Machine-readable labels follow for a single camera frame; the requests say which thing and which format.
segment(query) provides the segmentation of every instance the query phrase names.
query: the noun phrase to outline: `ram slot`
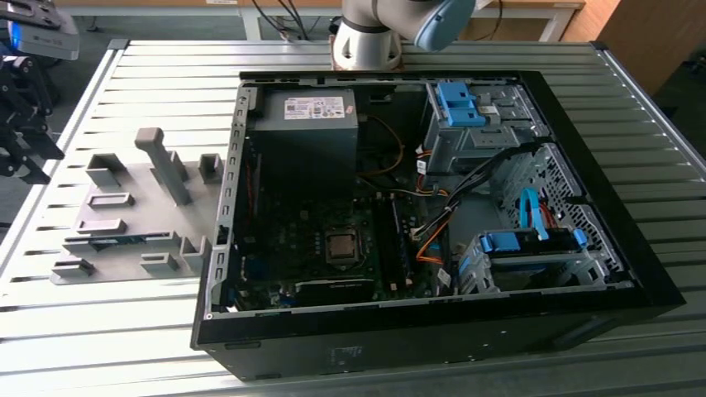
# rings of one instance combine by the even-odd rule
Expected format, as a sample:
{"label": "ram slot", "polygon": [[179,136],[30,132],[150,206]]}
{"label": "ram slot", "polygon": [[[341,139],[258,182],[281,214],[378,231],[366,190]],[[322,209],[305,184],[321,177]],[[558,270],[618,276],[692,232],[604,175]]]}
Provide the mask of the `ram slot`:
{"label": "ram slot", "polygon": [[379,250],[379,267],[385,288],[393,293],[406,288],[406,271],[401,250],[395,208],[390,198],[373,200],[373,222]]}

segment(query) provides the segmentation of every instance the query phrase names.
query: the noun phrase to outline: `power supply label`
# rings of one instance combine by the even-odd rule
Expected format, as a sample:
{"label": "power supply label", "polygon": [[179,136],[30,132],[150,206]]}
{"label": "power supply label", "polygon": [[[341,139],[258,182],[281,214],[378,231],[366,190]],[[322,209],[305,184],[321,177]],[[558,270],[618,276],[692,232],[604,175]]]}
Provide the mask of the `power supply label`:
{"label": "power supply label", "polygon": [[345,117],[343,97],[289,98],[285,101],[285,120]]}

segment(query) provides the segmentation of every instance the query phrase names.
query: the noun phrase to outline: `aluminum extrusion table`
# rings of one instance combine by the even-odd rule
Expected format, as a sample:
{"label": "aluminum extrusion table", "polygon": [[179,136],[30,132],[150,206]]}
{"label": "aluminum extrusion table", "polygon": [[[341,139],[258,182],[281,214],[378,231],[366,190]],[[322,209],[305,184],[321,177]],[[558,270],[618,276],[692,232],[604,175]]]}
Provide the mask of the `aluminum extrusion table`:
{"label": "aluminum extrusion table", "polygon": [[584,44],[405,51],[410,69],[544,72],[688,304],[558,354],[243,384],[189,347],[197,279],[55,286],[50,269],[88,189],[91,154],[146,162],[135,132],[160,126],[182,160],[225,155],[239,72],[329,69],[329,46],[114,41],[60,139],[67,158],[48,162],[51,185],[32,188],[0,248],[0,394],[705,394],[706,167],[614,57]]}

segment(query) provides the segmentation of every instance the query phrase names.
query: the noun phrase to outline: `wooden desk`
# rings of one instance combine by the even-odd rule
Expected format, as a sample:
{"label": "wooden desk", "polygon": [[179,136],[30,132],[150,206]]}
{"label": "wooden desk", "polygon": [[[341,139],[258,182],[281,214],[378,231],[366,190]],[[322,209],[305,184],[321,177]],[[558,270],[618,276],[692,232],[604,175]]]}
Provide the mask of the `wooden desk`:
{"label": "wooden desk", "polygon": [[[540,41],[560,41],[574,11],[584,7],[584,0],[505,0],[503,19],[545,19]],[[289,14],[278,0],[258,0],[267,15],[286,17]],[[262,40],[259,12],[253,0],[241,0],[241,11],[245,20],[245,31],[249,40]],[[297,0],[299,13],[307,16],[334,17],[341,15],[341,0]],[[495,19],[499,15],[499,3],[491,2],[487,7],[477,10],[473,18]]]}
{"label": "wooden desk", "polygon": [[[211,16],[243,17],[247,40],[263,40],[259,13],[253,0],[55,0],[58,6],[75,16]],[[505,19],[549,20],[540,41],[560,41],[574,11],[585,0],[505,0]],[[278,0],[258,0],[267,15],[287,17]],[[341,0],[297,0],[303,16],[341,15]],[[493,20],[499,15],[498,2],[474,13],[473,18]]]}

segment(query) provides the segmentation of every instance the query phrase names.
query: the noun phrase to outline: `red wire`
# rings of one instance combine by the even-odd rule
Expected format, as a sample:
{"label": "red wire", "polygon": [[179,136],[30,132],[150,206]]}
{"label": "red wire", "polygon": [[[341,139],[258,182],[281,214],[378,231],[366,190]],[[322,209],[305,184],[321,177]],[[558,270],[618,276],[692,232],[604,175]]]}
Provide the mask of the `red wire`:
{"label": "red wire", "polygon": [[253,171],[251,171],[251,163],[247,161],[245,163],[245,178],[247,183],[247,224],[251,224],[253,220],[253,213],[254,213],[254,202],[253,202]]}

